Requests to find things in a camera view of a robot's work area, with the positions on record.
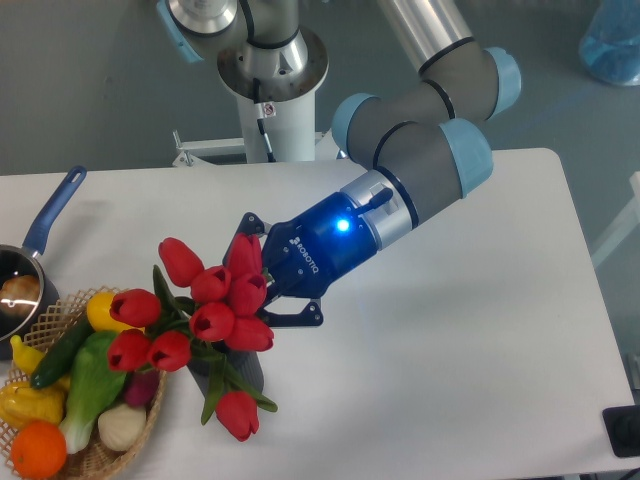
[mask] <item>white table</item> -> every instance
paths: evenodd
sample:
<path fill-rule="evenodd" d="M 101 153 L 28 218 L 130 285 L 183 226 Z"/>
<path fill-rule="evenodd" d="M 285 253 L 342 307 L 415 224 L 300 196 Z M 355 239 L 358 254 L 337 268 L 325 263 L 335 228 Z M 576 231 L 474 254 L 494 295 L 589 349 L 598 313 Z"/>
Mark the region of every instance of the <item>white table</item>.
<path fill-rule="evenodd" d="M 637 467 L 602 409 L 633 403 L 557 156 L 495 153 L 468 199 L 334 284 L 325 324 L 261 354 L 277 414 L 238 443 L 187 371 L 124 479 L 503 479 Z M 288 220 L 362 173 L 348 161 L 90 172 L 42 257 L 63 294 L 152 286 L 175 236 L 214 265 L 242 214 Z M 20 244 L 63 174 L 0 177 Z"/>

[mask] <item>robotiq logo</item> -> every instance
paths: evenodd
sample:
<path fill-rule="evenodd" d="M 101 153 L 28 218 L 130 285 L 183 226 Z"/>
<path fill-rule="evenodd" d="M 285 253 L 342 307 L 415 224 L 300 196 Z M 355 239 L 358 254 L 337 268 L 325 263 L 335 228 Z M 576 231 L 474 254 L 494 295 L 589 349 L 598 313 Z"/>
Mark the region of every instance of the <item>robotiq logo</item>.
<path fill-rule="evenodd" d="M 304 261 L 309 264 L 309 268 L 311 269 L 314 275 L 320 271 L 320 269 L 316 265 L 316 262 L 313 261 L 313 258 L 311 257 L 311 255 L 309 255 L 309 252 L 307 252 L 307 249 L 304 248 L 304 245 L 302 244 L 302 242 L 300 242 L 300 237 L 289 239 L 289 243 L 294 247 L 296 247 L 298 251 L 302 254 L 302 258 L 304 258 Z"/>

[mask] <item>blue pan handle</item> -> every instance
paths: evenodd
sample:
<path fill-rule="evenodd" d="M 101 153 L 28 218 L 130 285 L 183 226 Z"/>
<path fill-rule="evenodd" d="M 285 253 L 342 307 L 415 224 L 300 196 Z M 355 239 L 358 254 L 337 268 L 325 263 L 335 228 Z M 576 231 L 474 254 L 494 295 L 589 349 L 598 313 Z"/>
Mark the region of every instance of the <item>blue pan handle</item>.
<path fill-rule="evenodd" d="M 31 224 L 27 236 L 22 243 L 23 247 L 29 249 L 31 252 L 44 253 L 51 225 L 53 225 L 54 220 L 58 217 L 86 176 L 87 169 L 79 165 L 69 170 L 69 173 L 67 173 L 66 177 L 62 180 L 62 183 L 60 183 L 56 191 L 53 192 L 51 198 L 47 200 L 47 203 L 42 207 L 42 210 L 40 210 L 40 213 L 38 213 L 38 216 Z"/>

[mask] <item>wicker basket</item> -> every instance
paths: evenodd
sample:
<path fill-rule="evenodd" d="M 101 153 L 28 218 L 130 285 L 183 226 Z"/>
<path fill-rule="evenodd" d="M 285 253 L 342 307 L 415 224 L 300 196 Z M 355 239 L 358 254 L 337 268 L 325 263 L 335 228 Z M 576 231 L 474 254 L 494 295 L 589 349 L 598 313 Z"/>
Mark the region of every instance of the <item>wicker basket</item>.
<path fill-rule="evenodd" d="M 30 332 L 25 335 L 24 343 L 46 352 L 67 328 L 77 323 L 85 310 L 87 301 L 96 293 L 104 291 L 118 292 L 119 290 L 102 287 L 98 290 L 80 291 L 75 295 L 70 295 L 64 301 L 58 300 L 56 305 L 50 306 L 46 313 L 40 315 L 38 321 L 31 327 Z M 9 379 L 5 384 L 28 379 L 29 377 L 13 364 L 9 371 Z M 65 466 L 52 478 L 107 479 L 120 473 L 135 458 L 147 441 L 160 411 L 165 386 L 166 372 L 161 372 L 160 386 L 147 408 L 145 429 L 129 450 L 126 452 L 109 450 L 100 442 L 97 429 L 94 429 L 87 448 L 74 455 L 67 456 Z M 18 472 L 13 468 L 13 462 L 10 458 L 11 443 L 16 433 L 17 430 L 0 421 L 0 452 L 6 457 L 5 465 L 7 468 L 11 470 L 13 475 L 19 477 Z"/>

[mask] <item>green vegetable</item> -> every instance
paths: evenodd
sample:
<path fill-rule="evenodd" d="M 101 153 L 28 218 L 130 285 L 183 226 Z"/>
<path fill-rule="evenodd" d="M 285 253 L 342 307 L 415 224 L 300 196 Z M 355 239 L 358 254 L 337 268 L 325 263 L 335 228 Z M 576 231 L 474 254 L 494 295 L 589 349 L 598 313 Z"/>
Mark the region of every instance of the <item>green vegetable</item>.
<path fill-rule="evenodd" d="M 31 387 L 35 389 L 49 387 L 69 372 L 76 353 L 93 332 L 86 315 L 64 332 L 33 371 Z"/>
<path fill-rule="evenodd" d="M 60 424 L 69 454 L 88 445 L 96 419 L 124 386 L 126 372 L 114 372 L 107 360 L 107 351 L 117 335 L 112 331 L 91 334 L 73 361 L 67 416 Z"/>

